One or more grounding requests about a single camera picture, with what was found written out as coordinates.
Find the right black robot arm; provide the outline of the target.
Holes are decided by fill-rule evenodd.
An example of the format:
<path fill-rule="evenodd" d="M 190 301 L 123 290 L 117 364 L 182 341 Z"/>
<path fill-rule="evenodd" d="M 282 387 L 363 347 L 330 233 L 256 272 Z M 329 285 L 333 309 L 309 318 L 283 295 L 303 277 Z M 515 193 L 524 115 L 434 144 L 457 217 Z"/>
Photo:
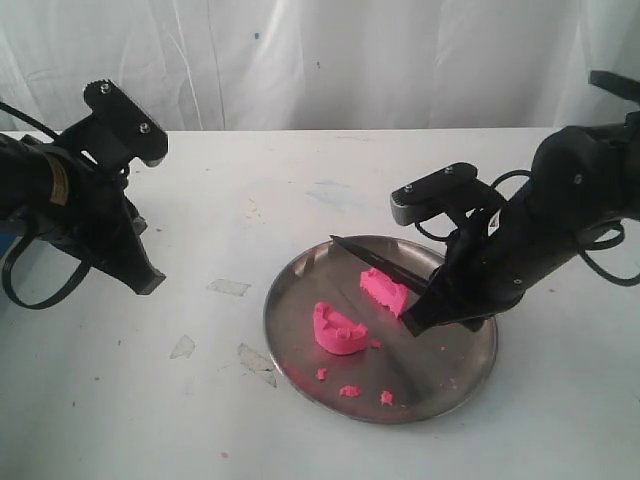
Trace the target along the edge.
<path fill-rule="evenodd" d="M 392 195 L 396 221 L 454 222 L 446 255 L 401 321 L 414 335 L 463 323 L 470 330 L 513 308 L 574 257 L 619 245 L 622 221 L 639 216 L 639 115 L 595 127 L 567 126 L 537 148 L 510 198 L 468 163 L 447 166 Z"/>

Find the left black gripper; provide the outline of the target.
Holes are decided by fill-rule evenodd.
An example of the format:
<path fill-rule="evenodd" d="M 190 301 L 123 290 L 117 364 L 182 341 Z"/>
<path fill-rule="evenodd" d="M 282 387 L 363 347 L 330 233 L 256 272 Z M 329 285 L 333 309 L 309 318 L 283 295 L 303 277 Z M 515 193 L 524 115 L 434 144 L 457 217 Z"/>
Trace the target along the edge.
<path fill-rule="evenodd" d="M 150 295 L 166 275 L 141 242 L 144 221 L 124 193 L 125 170 L 105 170 L 58 141 L 3 134 L 1 231 L 48 242 Z"/>

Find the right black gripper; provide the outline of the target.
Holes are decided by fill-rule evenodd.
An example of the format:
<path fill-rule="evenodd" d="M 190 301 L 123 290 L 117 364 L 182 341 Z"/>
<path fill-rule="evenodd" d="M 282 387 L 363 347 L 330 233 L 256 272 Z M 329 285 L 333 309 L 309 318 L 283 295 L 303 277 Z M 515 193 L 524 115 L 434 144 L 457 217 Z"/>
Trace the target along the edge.
<path fill-rule="evenodd" d="M 471 215 L 445 210 L 456 228 L 444 264 L 402 313 L 413 336 L 452 324 L 477 332 L 480 319 L 514 307 L 575 256 L 624 285 L 589 255 L 624 239 L 624 125 L 565 127 L 539 145 L 527 181 L 510 199 L 495 187 L 483 195 Z"/>

